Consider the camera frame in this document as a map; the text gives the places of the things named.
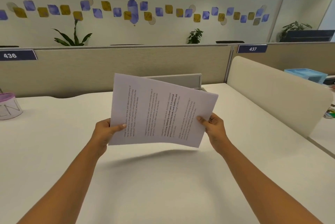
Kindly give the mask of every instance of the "desk surface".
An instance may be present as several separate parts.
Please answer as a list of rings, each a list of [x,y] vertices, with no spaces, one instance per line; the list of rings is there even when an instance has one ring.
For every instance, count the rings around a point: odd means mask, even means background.
[[[231,141],[324,223],[335,219],[335,160],[226,84],[214,112]],[[15,223],[56,182],[107,118],[112,93],[21,98],[0,122],[0,223]],[[205,134],[199,150],[173,144],[109,146],[78,223],[258,223]]]
[[[329,91],[333,93],[333,104],[335,104],[335,90],[329,88]],[[335,157],[335,119],[322,117],[310,138]]]

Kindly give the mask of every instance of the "green plant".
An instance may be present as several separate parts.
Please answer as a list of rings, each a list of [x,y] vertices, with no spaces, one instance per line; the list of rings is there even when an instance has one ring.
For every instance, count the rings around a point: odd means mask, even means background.
[[[198,44],[200,43],[200,38],[202,37],[203,31],[200,31],[199,28],[194,29],[194,31],[190,32],[189,42],[187,44]]]
[[[301,31],[306,28],[312,28],[312,26],[310,26],[309,24],[299,23],[295,21],[287,26],[283,26],[283,28],[285,29],[282,30],[279,35],[280,41],[286,37],[288,31]]]
[[[74,34],[73,34],[74,35],[74,41],[71,40],[71,38],[69,36],[67,36],[66,34],[61,33],[57,29],[52,28],[52,29],[56,30],[57,32],[59,32],[61,34],[61,36],[63,36],[63,38],[65,40],[67,40],[69,43],[67,43],[66,41],[63,41],[63,40],[61,40],[59,38],[55,38],[55,41],[58,42],[58,43],[60,43],[60,44],[62,44],[62,45],[64,45],[64,46],[84,46],[85,45],[84,42],[87,41],[87,39],[91,37],[92,33],[86,35],[84,37],[84,39],[82,40],[82,42],[79,43],[79,40],[78,40],[78,37],[77,37],[77,32],[76,32],[77,22],[78,22],[78,20],[76,19],[74,21]]]

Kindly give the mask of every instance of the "desk divider panel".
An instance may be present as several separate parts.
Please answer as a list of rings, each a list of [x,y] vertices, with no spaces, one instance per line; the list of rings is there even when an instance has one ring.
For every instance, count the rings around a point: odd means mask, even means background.
[[[223,83],[231,46],[185,45],[35,49],[37,61],[0,61],[0,88],[17,97],[73,97],[113,90],[114,73],[202,74]]]
[[[335,43],[269,43],[265,53],[237,53],[232,59],[244,57],[279,70],[308,68],[335,75]]]

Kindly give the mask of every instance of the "sheet of paper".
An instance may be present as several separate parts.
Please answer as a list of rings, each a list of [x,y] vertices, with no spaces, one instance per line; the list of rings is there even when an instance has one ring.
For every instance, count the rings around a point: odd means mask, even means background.
[[[110,145],[175,143],[199,147],[217,94],[148,78],[115,74],[111,126],[127,124]]]

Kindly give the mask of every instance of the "number sign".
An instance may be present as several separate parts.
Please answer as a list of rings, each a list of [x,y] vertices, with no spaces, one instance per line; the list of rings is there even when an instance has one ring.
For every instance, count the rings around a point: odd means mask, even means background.
[[[268,48],[267,44],[264,45],[240,45],[237,53],[265,53]]]
[[[0,50],[0,61],[37,60],[35,52],[30,50]]]

